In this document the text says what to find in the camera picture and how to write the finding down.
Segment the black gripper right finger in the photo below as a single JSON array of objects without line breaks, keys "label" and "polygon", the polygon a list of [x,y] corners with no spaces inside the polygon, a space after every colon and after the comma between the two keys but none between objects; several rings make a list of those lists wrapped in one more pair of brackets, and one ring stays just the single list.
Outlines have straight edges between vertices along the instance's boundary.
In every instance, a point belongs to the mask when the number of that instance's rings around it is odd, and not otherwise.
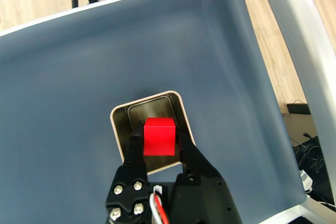
[{"label": "black gripper right finger", "polygon": [[177,175],[170,201],[170,223],[242,223],[219,171],[191,138],[177,133],[183,172]]}]

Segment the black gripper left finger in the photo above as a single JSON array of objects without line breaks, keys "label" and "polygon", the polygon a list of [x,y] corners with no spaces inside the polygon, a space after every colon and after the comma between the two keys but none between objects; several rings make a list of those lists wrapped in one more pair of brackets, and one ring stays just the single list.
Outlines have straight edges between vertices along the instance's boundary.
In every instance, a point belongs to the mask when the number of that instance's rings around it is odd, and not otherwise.
[{"label": "black gripper left finger", "polygon": [[130,134],[124,161],[106,199],[106,223],[151,223],[149,182],[144,160],[144,122]]}]

